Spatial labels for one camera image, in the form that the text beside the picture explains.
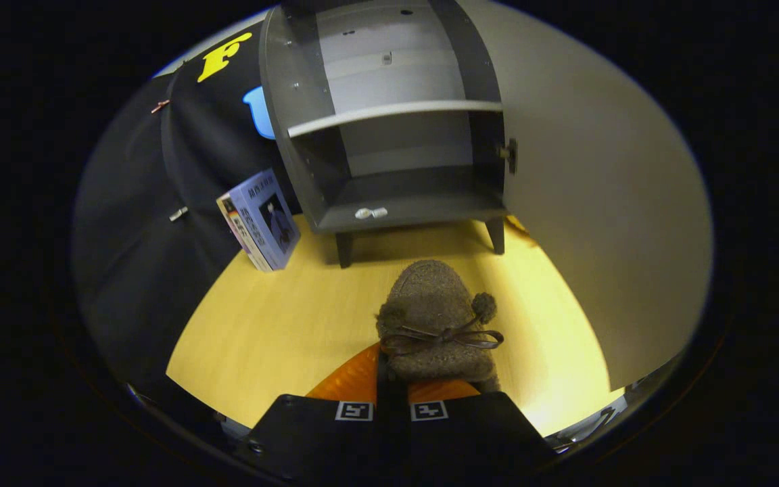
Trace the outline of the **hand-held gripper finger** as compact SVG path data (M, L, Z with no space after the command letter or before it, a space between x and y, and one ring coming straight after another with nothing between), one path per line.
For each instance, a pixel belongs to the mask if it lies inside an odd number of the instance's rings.
M380 348L367 346L304 395L282 394L246 438L246 462L282 484L368 484L392 435L378 403Z
M507 394L464 380L411 384L394 413L395 476L412 484L524 484L559 461Z

